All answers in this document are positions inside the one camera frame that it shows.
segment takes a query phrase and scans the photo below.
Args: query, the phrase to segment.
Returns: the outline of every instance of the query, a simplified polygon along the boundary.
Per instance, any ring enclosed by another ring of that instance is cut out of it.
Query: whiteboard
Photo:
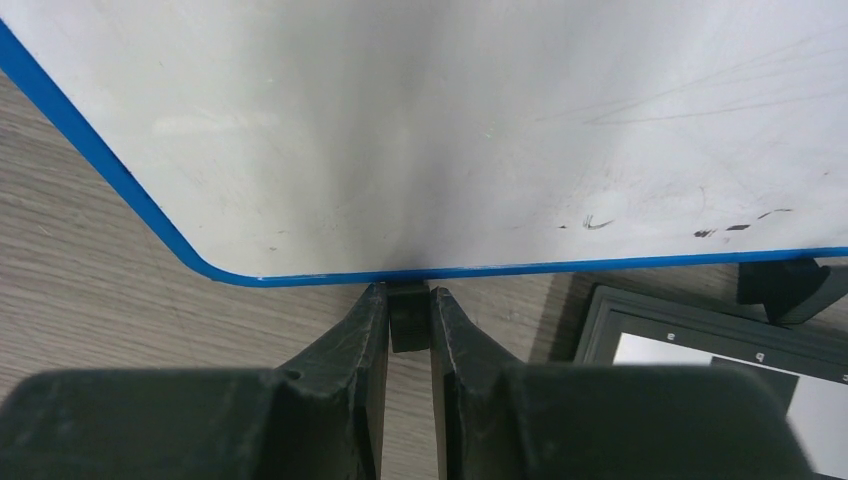
[[[7,74],[178,256],[234,283],[848,254],[840,0],[0,17]]]

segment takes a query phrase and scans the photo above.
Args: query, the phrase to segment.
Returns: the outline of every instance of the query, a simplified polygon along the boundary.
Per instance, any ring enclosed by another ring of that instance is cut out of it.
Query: blue border
[[[162,239],[188,268],[218,282],[243,287],[294,287],[341,283],[370,283],[397,280],[424,280],[457,277],[485,277],[528,273],[583,272],[640,267],[671,267],[709,263],[738,263],[763,260],[787,260],[800,257],[848,256],[848,247],[764,252],[714,253],[668,257],[642,257],[615,260],[539,263],[480,268],[439,268],[391,272],[332,273],[288,277],[249,277],[221,270],[191,247],[147,192],[133,178],[99,135],[91,128],[70,100],[42,70],[38,62],[0,21],[0,69],[15,82],[32,102],[53,122],[100,175],[118,192],[141,219]]]

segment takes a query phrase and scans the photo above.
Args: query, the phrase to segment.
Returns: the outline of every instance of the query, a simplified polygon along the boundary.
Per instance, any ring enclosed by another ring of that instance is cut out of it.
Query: wood grain floor
[[[734,267],[439,282],[518,357],[567,360],[593,282],[716,310]],[[185,268],[0,76],[0,398],[69,367],[276,366],[340,319],[362,285],[246,289]],[[840,302],[811,328],[848,330]],[[383,478],[436,475],[427,352],[392,355]]]

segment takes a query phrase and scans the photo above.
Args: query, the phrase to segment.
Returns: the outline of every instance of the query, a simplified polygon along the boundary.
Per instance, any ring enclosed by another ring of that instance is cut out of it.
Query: black plastic part
[[[753,376],[696,367],[525,365],[432,292],[439,475],[455,479],[805,479]]]
[[[416,352],[430,348],[430,287],[424,282],[389,283],[389,319],[392,351]]]
[[[761,303],[769,323],[798,325],[848,293],[848,266],[819,266],[814,259],[739,264],[736,301]]]
[[[0,409],[0,478],[380,477],[385,287],[277,370],[64,371]]]

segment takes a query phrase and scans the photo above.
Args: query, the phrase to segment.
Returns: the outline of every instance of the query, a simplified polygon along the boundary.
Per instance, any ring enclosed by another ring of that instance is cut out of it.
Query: black plastic foot
[[[739,264],[736,301],[762,303],[769,323],[798,325],[848,293],[848,267],[822,267],[812,258]]]

